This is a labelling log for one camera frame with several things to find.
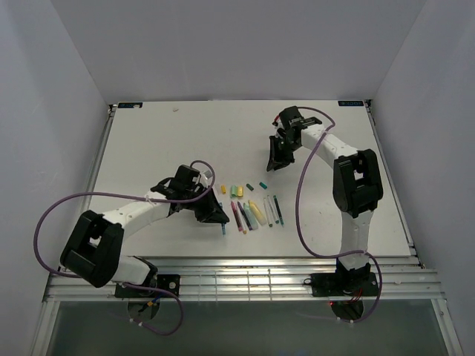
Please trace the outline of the red gel pen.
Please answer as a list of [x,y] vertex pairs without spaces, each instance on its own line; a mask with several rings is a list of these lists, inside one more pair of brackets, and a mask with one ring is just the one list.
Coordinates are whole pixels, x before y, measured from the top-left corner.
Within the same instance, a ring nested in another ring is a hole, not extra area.
[[237,223],[238,231],[243,232],[243,225],[242,225],[242,222],[240,220],[240,216],[239,216],[239,213],[238,213],[238,208],[237,208],[237,206],[235,205],[235,203],[233,201],[231,201],[230,205],[231,205],[234,217],[235,217],[235,221]]

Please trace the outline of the dark purple pen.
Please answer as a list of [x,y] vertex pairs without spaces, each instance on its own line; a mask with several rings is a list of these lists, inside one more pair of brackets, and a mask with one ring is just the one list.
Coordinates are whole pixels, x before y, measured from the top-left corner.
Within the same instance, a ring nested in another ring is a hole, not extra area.
[[249,219],[248,219],[248,217],[247,217],[247,215],[246,215],[246,212],[244,211],[244,208],[243,208],[242,204],[241,204],[239,201],[237,202],[237,206],[238,206],[238,208],[239,208],[239,210],[240,210],[240,213],[241,213],[241,215],[242,215],[242,217],[243,217],[243,219],[244,219],[244,222],[246,223],[246,227],[248,228],[248,230],[251,231],[251,230],[252,230],[252,226],[251,226],[250,221],[249,221]]

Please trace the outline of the yellow capped white marker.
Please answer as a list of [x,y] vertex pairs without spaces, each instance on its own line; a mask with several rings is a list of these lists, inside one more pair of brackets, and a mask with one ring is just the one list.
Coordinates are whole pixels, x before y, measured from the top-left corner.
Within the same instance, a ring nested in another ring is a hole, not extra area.
[[247,234],[246,227],[245,227],[244,223],[242,222],[242,220],[240,220],[240,227],[241,227],[241,231],[243,232],[243,234]]

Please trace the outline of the teal gel pen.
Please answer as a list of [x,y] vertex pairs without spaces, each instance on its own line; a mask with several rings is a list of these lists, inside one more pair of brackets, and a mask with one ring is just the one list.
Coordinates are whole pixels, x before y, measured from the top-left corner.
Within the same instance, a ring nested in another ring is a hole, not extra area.
[[274,200],[274,204],[275,204],[275,209],[277,211],[279,223],[282,226],[284,226],[284,219],[283,219],[283,215],[282,215],[282,212],[281,212],[281,207],[280,207],[277,195],[273,195],[273,200]]

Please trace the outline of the yellow highlighter pen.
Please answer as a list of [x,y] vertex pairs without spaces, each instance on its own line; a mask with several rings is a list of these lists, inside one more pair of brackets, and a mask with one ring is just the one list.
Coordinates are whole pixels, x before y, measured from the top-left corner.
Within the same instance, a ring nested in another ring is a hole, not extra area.
[[266,217],[264,216],[262,211],[259,209],[258,205],[255,202],[251,201],[251,200],[248,201],[248,204],[249,204],[249,209],[253,213],[253,215],[254,215],[255,219],[258,221],[258,223],[260,225],[266,225],[267,224]]

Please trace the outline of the green capped white marker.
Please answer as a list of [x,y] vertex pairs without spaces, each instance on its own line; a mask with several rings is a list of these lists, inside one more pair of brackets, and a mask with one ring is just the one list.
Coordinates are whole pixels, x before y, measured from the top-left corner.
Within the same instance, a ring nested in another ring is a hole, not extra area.
[[272,204],[272,200],[271,200],[270,195],[267,195],[267,196],[266,196],[266,199],[267,199],[267,204],[268,204],[268,206],[269,206],[269,211],[270,211],[270,213],[271,213],[271,215],[272,215],[273,221],[275,222],[275,224],[278,225],[278,224],[280,223],[280,220],[279,220],[279,218],[278,218],[278,215],[277,215],[276,212],[275,212],[275,209],[274,209],[274,207],[273,207],[273,204]]

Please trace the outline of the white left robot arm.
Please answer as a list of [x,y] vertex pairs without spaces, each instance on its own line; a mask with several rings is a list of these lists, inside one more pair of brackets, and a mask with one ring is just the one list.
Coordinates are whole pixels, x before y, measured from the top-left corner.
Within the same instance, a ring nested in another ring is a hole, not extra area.
[[229,217],[213,192],[214,181],[213,169],[199,171],[194,165],[180,165],[174,176],[162,179],[127,205],[102,213],[82,213],[60,263],[96,288],[109,282],[125,283],[141,296],[153,294],[157,268],[141,257],[123,254],[123,243],[182,210],[193,212],[199,223],[227,224]]

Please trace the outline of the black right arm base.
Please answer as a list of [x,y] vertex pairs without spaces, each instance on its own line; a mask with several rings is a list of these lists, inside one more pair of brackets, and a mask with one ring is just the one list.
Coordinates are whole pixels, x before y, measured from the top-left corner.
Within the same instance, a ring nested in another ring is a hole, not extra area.
[[336,273],[314,273],[303,281],[313,297],[375,297],[379,292],[376,275],[370,272],[366,280],[343,281]]

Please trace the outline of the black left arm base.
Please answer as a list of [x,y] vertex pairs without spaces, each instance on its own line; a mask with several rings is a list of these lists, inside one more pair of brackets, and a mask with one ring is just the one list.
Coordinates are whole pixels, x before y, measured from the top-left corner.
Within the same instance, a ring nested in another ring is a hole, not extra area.
[[[163,289],[171,292],[175,296],[179,296],[180,292],[180,275],[179,274],[158,274],[149,281],[145,281],[141,287]],[[116,298],[155,298],[160,293],[150,290],[140,290],[129,286],[116,284],[114,296]]]

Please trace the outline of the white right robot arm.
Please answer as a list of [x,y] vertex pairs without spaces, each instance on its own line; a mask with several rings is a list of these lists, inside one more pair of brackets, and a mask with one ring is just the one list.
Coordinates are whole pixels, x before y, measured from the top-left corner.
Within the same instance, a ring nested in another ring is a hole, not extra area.
[[301,108],[283,109],[272,123],[266,169],[277,171],[295,161],[294,153],[307,148],[332,169],[332,197],[341,212],[341,247],[332,284],[343,294],[353,294],[370,279],[367,253],[370,221],[384,190],[376,153],[343,142],[316,117],[306,118]]

